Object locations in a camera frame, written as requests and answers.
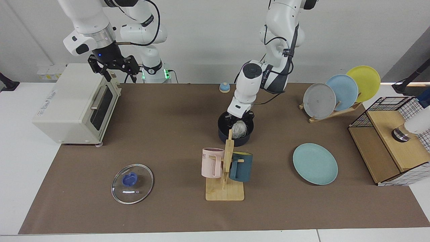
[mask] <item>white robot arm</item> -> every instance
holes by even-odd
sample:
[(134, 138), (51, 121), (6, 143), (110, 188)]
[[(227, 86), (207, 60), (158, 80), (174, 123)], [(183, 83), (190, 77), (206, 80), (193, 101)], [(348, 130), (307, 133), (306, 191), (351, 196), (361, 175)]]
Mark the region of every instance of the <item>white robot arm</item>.
[(127, 24), (121, 27), (121, 38), (124, 41), (142, 44), (135, 46), (142, 60), (142, 80), (145, 83), (167, 83), (170, 78), (166, 75), (164, 63), (160, 53), (152, 44), (163, 43), (167, 39), (166, 28), (159, 24), (160, 13), (157, 9), (158, 18), (155, 19), (151, 13), (149, 0), (140, 0), (133, 7), (125, 7), (124, 10), (130, 18), (139, 22), (138, 24)]
[(266, 25), (260, 31), (266, 46), (265, 61), (245, 63), (236, 80), (236, 91), (227, 111), (237, 118), (250, 111), (259, 89), (281, 94), (292, 71), (294, 49), (304, 40), (298, 16), (302, 9), (312, 9), (318, 0), (272, 0)]
[(160, 26), (158, 9), (158, 19), (154, 20), (147, 5), (147, 2), (150, 2), (155, 6), (151, 0), (104, 0), (109, 7), (118, 7), (121, 11), (124, 8), (130, 18), (139, 22), (136, 25), (123, 26), (121, 34), (129, 41), (125, 43), (115, 41), (115, 28), (103, 13), (99, 0), (58, 0), (58, 2), (75, 28), (63, 41), (67, 50), (74, 56), (92, 51), (93, 54), (88, 58), (92, 70), (104, 75), (108, 81), (110, 76), (107, 69), (121, 70), (130, 75), (133, 82), (136, 82), (136, 75), (140, 72), (134, 56), (124, 58), (121, 55), (119, 44), (133, 44), (145, 50), (152, 50), (149, 52), (160, 62), (158, 52), (151, 44), (164, 42), (167, 32)]

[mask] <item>white table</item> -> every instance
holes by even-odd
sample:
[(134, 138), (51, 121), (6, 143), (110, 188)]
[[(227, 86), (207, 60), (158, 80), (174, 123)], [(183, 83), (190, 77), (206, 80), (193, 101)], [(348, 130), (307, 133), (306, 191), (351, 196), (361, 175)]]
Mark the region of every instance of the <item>white table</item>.
[[(21, 83), (14, 92), (0, 93), (0, 234), (7, 235), (0, 241), (429, 241), (430, 228), (17, 236), (60, 147), (31, 123), (53, 85)], [(376, 97), (364, 103), (365, 107), (380, 96), (399, 94), (382, 85)], [(412, 185), (411, 189), (429, 218), (430, 179)]]

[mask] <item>mug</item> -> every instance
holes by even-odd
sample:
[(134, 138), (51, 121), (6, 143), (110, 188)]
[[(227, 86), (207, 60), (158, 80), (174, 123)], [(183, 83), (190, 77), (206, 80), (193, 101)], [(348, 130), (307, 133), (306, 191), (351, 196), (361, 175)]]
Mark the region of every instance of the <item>mug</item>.
[(224, 150), (218, 148), (204, 148), (202, 153), (202, 176), (220, 178), (222, 176), (222, 162)]
[(252, 154), (233, 152), (229, 177), (239, 182), (247, 182), (251, 178)]

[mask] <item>pink mug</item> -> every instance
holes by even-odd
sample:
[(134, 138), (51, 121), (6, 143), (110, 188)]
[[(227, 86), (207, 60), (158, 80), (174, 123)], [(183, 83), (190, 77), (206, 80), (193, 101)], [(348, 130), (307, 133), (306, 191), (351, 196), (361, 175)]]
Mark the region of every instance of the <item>pink mug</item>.
[(202, 176), (207, 178), (220, 178), (222, 175), (222, 162), (224, 150), (218, 148), (204, 148), (202, 153)]

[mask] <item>oven door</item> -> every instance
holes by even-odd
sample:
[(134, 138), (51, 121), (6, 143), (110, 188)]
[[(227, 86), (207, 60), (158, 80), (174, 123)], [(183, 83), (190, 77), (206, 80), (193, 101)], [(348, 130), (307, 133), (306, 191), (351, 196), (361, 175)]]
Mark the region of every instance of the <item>oven door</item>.
[(107, 82), (103, 78), (103, 81), (96, 91), (94, 102), (90, 106), (90, 113), (86, 122), (86, 126), (99, 142), (101, 142), (104, 132), (106, 131), (117, 99), (118, 95), (112, 83)]

